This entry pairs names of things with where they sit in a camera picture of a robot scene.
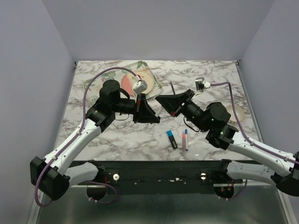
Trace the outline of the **white pen red tip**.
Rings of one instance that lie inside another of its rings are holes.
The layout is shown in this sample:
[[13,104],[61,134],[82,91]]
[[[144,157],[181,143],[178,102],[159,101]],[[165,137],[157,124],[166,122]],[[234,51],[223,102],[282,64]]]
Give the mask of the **white pen red tip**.
[[157,117],[160,115],[160,113],[161,113],[162,110],[163,110],[163,107],[160,107],[160,108],[158,109],[158,111],[156,112],[156,116],[157,116]]

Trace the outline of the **black marker blue tip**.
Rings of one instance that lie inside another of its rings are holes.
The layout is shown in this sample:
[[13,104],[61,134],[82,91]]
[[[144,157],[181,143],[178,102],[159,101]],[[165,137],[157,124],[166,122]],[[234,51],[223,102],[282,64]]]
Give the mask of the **black marker blue tip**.
[[178,146],[177,146],[177,143],[176,143],[176,141],[175,141],[175,138],[174,138],[174,136],[173,136],[172,131],[171,131],[171,130],[168,130],[166,133],[167,133],[167,136],[168,136],[168,139],[169,139],[169,141],[170,141],[170,143],[171,143],[172,148],[173,148],[173,149],[177,149]]

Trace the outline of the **white pen blue tip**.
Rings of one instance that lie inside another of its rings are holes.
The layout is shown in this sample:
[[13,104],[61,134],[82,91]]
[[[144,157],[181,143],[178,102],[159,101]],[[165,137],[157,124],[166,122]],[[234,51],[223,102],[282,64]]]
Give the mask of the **white pen blue tip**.
[[185,151],[188,151],[188,130],[185,129]]

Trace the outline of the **pink pen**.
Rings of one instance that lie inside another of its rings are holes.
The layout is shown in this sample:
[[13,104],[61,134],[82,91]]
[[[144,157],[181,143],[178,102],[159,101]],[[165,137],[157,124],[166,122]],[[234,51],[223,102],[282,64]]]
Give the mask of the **pink pen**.
[[182,133],[182,147],[183,147],[183,150],[186,151],[186,134],[185,134],[185,132]]

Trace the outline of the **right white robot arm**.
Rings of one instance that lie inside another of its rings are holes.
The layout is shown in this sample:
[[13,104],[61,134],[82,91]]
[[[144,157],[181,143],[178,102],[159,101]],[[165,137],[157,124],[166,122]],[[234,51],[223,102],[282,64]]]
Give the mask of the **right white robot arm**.
[[286,153],[260,142],[246,139],[237,129],[228,124],[230,114],[220,102],[210,103],[205,110],[197,106],[192,90],[177,95],[160,95],[156,101],[173,117],[183,114],[215,148],[242,154],[256,161],[245,168],[243,164],[230,162],[227,167],[216,169],[215,178],[221,183],[229,179],[249,179],[269,183],[280,191],[299,195],[299,154]]

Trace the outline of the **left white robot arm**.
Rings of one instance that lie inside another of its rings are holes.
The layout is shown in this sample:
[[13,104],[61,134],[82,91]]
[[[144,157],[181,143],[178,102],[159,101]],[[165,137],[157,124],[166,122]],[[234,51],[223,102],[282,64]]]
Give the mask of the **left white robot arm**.
[[103,181],[103,172],[94,162],[71,167],[77,155],[96,137],[103,133],[115,120],[115,114],[133,116],[134,123],[159,123],[160,117],[148,105],[143,93],[147,89],[144,80],[133,85],[135,99],[120,87],[116,80],[107,80],[99,91],[99,98],[88,109],[83,110],[83,119],[60,146],[43,158],[35,157],[30,162],[31,183],[35,186],[35,201],[39,203],[38,191],[42,191],[52,201],[61,198],[72,185],[91,181]]

